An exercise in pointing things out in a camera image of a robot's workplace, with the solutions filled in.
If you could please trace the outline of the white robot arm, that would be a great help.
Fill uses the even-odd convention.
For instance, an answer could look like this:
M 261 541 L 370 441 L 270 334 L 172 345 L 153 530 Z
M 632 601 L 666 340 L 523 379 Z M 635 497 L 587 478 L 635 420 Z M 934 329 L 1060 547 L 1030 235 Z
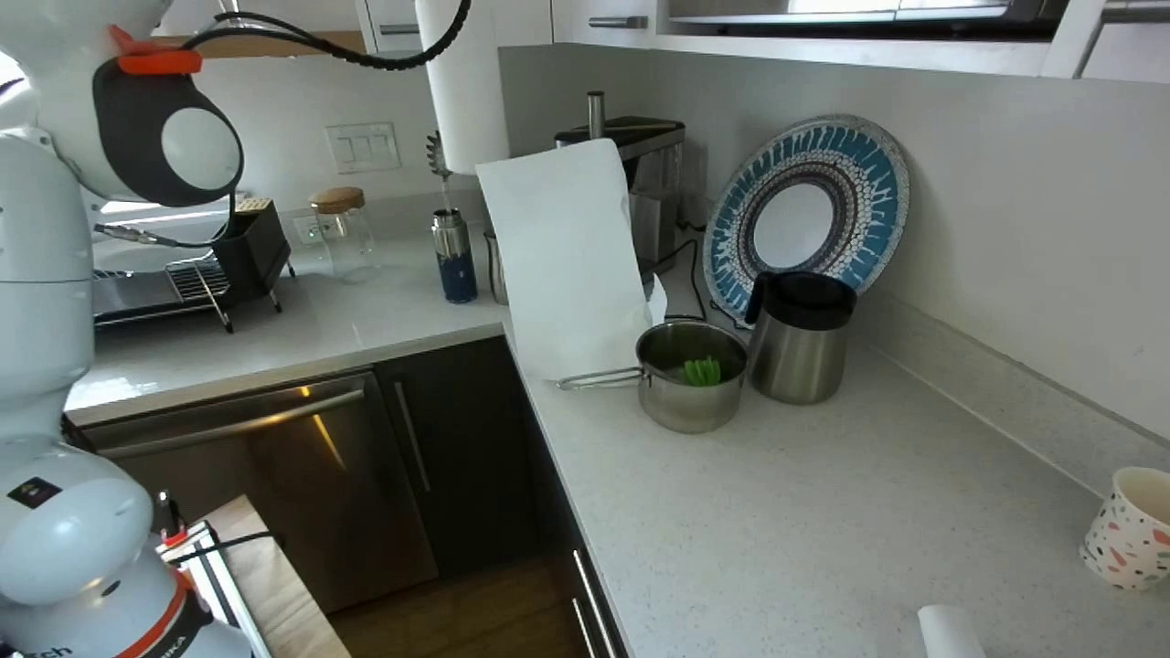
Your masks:
M 158 554 L 153 501 L 63 439 L 94 358 L 91 205 L 203 205 L 243 141 L 193 51 L 152 32 L 172 0 L 0 0 L 33 116 L 0 136 L 0 636 L 22 658 L 255 658 Z

